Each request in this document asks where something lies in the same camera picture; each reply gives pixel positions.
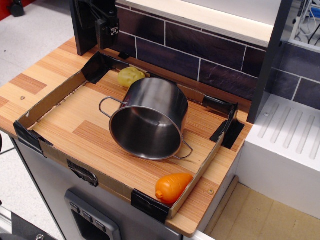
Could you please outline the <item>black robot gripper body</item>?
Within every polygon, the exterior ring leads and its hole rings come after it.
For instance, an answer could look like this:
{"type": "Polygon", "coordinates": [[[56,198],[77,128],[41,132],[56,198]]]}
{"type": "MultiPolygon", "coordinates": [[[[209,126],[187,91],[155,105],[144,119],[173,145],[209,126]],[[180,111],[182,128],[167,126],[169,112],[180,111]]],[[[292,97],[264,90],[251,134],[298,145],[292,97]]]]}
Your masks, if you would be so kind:
{"type": "Polygon", "coordinates": [[[115,0],[78,0],[77,5],[88,8],[98,19],[116,18],[118,14],[115,0]]]}

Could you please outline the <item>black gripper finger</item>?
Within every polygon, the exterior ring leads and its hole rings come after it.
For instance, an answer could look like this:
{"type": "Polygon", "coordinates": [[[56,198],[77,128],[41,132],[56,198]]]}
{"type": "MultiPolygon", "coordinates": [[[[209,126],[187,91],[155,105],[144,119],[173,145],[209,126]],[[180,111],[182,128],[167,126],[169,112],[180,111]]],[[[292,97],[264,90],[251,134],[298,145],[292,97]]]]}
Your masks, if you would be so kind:
{"type": "Polygon", "coordinates": [[[97,45],[101,50],[115,45],[118,41],[120,21],[117,17],[95,21],[97,45]]]}

